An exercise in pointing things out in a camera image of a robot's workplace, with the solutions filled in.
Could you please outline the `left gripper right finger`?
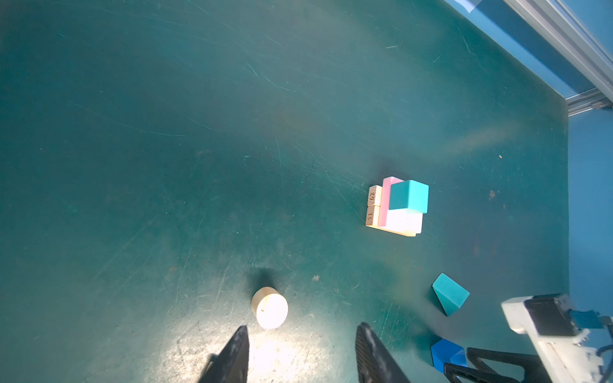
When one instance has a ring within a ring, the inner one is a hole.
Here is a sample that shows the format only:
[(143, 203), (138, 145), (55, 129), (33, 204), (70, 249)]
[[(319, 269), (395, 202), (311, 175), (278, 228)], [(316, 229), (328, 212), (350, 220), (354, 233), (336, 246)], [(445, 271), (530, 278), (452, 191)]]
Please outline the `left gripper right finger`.
[(360, 383), (410, 383), (366, 322), (362, 322), (357, 328), (355, 352)]

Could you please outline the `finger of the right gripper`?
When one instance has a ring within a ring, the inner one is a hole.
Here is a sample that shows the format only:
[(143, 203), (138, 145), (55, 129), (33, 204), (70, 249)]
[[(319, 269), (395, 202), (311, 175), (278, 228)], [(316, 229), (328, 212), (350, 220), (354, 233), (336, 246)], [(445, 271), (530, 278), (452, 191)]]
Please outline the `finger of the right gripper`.
[(495, 373), (486, 361), (514, 365), (524, 371), (524, 381), (550, 381), (549, 373), (537, 355), (518, 354), (469, 347), (466, 351), (468, 360), (480, 371)]
[(519, 383), (514, 378), (495, 372), (476, 370), (462, 365), (444, 364), (444, 375), (451, 383), (463, 383), (463, 380), (475, 383)]

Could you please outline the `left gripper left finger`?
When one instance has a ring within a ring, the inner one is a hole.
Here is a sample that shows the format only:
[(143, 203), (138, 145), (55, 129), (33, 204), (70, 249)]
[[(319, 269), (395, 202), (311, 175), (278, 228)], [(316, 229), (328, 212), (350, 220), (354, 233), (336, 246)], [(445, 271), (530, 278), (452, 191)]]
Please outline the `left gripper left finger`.
[(209, 361), (198, 383), (246, 383), (249, 347), (248, 329), (242, 325), (222, 351)]

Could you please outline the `blue cube block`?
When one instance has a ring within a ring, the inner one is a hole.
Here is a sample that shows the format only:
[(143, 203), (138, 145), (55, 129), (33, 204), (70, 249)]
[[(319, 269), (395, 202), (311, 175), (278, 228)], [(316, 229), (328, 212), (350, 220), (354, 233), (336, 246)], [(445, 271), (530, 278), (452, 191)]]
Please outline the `blue cube block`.
[(445, 373), (445, 363), (468, 366), (465, 349), (449, 340), (441, 339), (431, 346), (430, 351), (434, 368), (440, 373)]

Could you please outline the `pink wood block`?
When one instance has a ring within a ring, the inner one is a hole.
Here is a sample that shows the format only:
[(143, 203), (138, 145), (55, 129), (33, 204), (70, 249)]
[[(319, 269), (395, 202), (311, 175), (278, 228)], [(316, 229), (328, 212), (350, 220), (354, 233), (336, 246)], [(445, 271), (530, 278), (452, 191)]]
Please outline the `pink wood block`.
[(381, 197), (381, 205), (380, 205), (379, 217), (378, 217), (378, 226), (380, 228), (384, 228), (386, 226), (387, 215), (390, 210), (391, 186), (394, 184), (402, 183), (402, 182), (403, 180), (397, 177), (394, 177), (394, 176), (386, 177), (382, 181), (382, 197)]

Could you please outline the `small teal block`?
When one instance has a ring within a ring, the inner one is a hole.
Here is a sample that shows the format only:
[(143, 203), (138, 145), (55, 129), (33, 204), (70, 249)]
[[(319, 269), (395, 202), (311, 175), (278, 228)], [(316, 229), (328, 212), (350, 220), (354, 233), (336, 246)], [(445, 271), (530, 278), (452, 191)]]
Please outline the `small teal block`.
[(429, 209), (429, 186), (416, 180), (391, 185), (389, 209), (408, 209), (426, 214)]

